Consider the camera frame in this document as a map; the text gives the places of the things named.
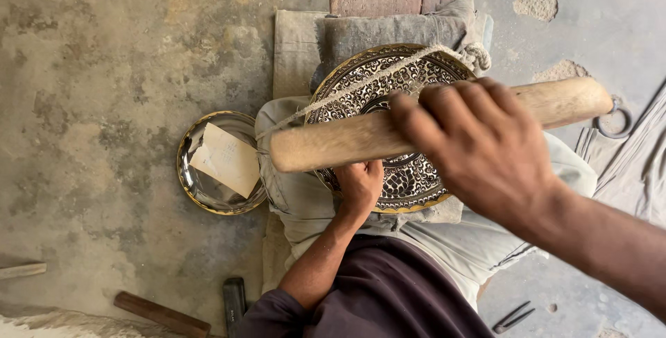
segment metal ring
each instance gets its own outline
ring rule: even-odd
[[[624,138],[626,137],[631,130],[633,129],[633,115],[631,115],[631,111],[624,106],[619,106],[617,105],[617,102],[613,99],[613,110],[611,110],[608,114],[613,114],[616,111],[622,112],[625,116],[625,126],[622,131],[616,133],[616,134],[611,134],[608,131],[606,131],[602,126],[601,126],[601,117],[595,117],[594,119],[594,125],[597,129],[599,129],[599,132],[608,138]]]

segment hammer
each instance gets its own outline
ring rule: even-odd
[[[611,96],[593,78],[535,83],[512,90],[544,129],[613,110]],[[387,111],[281,130],[271,137],[272,162],[280,172],[310,171],[415,152]]]

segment sleeve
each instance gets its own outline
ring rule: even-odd
[[[262,297],[245,313],[238,336],[302,337],[308,312],[287,291],[275,289]]]

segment pliers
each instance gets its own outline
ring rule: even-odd
[[[521,304],[520,307],[514,309],[511,313],[506,315],[506,317],[504,317],[499,323],[495,324],[495,326],[493,327],[493,331],[497,334],[502,334],[505,331],[514,327],[515,325],[518,325],[519,322],[521,322],[522,320],[527,318],[530,314],[532,314],[532,312],[534,312],[536,310],[536,308],[532,308],[529,311],[527,311],[527,312],[523,313],[522,315],[513,319],[513,317],[515,317],[520,311],[523,310],[523,308],[527,307],[529,304],[530,304],[530,301],[526,301],[523,304]]]

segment paper note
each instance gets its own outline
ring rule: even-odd
[[[203,144],[192,155],[190,166],[205,172],[244,198],[250,197],[259,180],[256,149],[212,123],[206,123]]]

